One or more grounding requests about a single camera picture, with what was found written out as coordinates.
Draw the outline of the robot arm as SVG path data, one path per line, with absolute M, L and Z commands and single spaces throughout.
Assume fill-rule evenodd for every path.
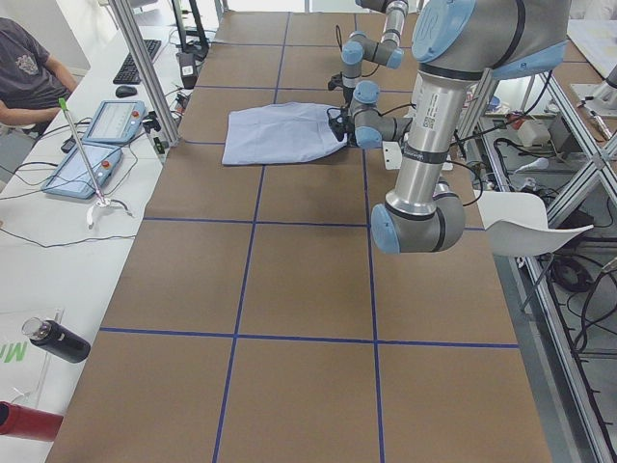
M 341 46 L 342 71 L 338 75 L 346 104 L 350 104 L 353 92 L 362 79 L 362 63 L 367 61 L 386 68 L 399 68 L 404 51 L 400 47 L 408 1 L 359 0 L 359 7 L 385 15 L 384 29 L 378 41 L 369 38 L 363 31 L 354 31 Z
M 395 186 L 371 212 L 373 240 L 384 253 L 439 252 L 452 247 L 465 227 L 460 198 L 441 176 L 471 85 L 489 69 L 495 80 L 521 78 L 556 68 L 565 56 L 568 1 L 431 1 L 419 13 L 412 36 L 418 63 L 416 111 L 386 117 L 377 109 L 379 88 L 362 79 L 362 63 L 399 68 L 406 1 L 361 1 L 386 17 L 379 41 L 353 32 L 342 46 L 347 129 L 362 149 L 400 142 Z

